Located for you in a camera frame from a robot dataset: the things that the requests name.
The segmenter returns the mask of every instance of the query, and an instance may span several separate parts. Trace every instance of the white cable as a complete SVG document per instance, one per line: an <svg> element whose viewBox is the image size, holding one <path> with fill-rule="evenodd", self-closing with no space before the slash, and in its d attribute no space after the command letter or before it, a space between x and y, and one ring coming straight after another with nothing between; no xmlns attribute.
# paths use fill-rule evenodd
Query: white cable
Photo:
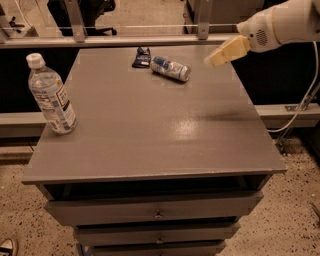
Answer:
<svg viewBox="0 0 320 256"><path fill-rule="evenodd" d="M279 128L277 130L267 130L268 132L282 132L283 130L287 129L292 123L293 121L296 119L296 117L298 116L299 112L301 111L301 108L303 106L304 101L306 100L306 98L308 97L310 91L312 90L317 78L318 78L318 73L319 73L319 56L318 56L318 47L317 47L317 43L313 42L313 47L314 47L314 52L315 52L315 57L316 57L316 71L315 71L315 75L313 78L313 81L308 89L308 91L306 92L306 94L304 95L302 101L300 102L300 104L298 105L298 109L295 113L295 115L291 118L291 120L282 128Z"/></svg>

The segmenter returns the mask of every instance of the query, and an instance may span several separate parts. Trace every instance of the bottle cap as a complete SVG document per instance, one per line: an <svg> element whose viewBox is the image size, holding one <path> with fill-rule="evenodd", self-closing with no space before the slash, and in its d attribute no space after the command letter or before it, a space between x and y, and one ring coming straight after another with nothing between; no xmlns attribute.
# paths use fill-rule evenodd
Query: bottle cap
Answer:
<svg viewBox="0 0 320 256"><path fill-rule="evenodd" d="M29 68L31 69L39 69L46 65L42 55L40 53L32 53L27 56L27 62Z"/></svg>

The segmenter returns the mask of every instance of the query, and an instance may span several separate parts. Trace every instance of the table top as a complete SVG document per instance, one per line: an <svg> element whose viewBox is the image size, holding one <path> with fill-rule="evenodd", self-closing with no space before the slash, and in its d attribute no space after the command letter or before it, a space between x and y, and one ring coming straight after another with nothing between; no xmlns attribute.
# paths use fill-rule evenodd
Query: table top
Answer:
<svg viewBox="0 0 320 256"><path fill-rule="evenodd" d="M131 67L137 48L82 49L65 84L77 128L47 126L25 184L256 175L286 167L231 64L216 46L151 47L191 67L182 83Z"/></svg>

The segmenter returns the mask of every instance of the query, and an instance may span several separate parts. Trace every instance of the black chair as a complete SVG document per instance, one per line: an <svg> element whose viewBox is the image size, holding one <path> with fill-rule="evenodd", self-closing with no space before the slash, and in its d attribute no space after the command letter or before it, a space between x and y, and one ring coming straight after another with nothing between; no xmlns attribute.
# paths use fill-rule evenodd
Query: black chair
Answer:
<svg viewBox="0 0 320 256"><path fill-rule="evenodd" d="M62 35L72 36L71 23L64 0L49 0L47 6ZM114 0L80 0L79 7L88 36L105 36L107 31L112 31L112 35L117 34L113 27L101 29L95 27L96 19L100 15L114 11L116 7Z"/></svg>

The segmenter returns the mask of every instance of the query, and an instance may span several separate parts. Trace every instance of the shoe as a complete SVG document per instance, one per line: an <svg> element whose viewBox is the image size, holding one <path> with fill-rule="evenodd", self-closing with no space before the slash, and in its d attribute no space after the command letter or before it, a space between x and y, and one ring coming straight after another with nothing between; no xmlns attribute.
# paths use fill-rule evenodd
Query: shoe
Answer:
<svg viewBox="0 0 320 256"><path fill-rule="evenodd" d="M12 239L6 239L0 244L0 256L17 256L17 244Z"/></svg>

